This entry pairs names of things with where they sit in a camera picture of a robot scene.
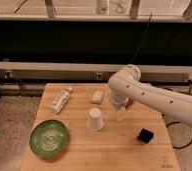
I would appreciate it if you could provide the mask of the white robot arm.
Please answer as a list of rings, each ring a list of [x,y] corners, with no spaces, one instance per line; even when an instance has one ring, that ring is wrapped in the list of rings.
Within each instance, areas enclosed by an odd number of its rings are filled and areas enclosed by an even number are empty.
[[[192,127],[192,96],[140,82],[141,71],[128,64],[108,80],[109,101],[120,109],[129,99],[170,115]]]

